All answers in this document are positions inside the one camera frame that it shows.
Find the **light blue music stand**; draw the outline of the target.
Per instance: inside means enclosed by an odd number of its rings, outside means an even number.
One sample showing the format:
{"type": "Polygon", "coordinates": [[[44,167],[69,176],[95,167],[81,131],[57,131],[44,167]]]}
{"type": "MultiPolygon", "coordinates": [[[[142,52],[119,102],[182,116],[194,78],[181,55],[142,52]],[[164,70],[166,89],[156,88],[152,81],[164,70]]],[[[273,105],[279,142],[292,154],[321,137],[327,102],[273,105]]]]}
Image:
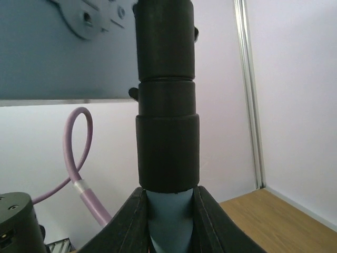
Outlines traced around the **light blue music stand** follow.
{"type": "MultiPolygon", "coordinates": [[[[190,252],[200,180],[195,100],[198,37],[191,1],[1,1],[1,100],[138,103],[138,178],[147,195],[148,252],[190,252]]],[[[75,168],[66,167],[98,222],[113,219],[75,168]]]]}

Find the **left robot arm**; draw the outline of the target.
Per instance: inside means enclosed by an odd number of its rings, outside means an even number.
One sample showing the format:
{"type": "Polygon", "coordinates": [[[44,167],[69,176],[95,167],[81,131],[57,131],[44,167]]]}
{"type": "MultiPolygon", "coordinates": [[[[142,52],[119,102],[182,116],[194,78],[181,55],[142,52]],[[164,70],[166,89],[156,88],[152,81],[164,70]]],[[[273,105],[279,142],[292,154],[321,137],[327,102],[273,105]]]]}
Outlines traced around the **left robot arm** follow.
{"type": "Polygon", "coordinates": [[[31,197],[26,193],[1,194],[1,252],[47,252],[31,197]]]}

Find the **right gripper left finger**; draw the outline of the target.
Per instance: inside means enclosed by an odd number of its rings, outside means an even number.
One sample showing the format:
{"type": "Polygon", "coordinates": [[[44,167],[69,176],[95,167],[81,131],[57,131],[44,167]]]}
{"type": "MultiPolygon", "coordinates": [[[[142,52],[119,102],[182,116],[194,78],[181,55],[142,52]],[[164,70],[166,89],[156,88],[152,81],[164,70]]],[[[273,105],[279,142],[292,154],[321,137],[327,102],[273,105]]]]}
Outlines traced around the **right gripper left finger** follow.
{"type": "Polygon", "coordinates": [[[136,188],[113,219],[79,253],[148,252],[147,195],[136,188]]]}

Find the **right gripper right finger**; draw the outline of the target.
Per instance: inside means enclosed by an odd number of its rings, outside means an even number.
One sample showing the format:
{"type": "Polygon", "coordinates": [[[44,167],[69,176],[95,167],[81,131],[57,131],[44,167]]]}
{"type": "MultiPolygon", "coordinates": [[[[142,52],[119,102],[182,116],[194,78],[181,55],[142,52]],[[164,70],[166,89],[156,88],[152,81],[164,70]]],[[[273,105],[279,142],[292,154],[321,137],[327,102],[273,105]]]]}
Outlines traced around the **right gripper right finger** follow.
{"type": "Polygon", "coordinates": [[[203,186],[193,189],[193,232],[190,252],[262,253],[203,186]]]}

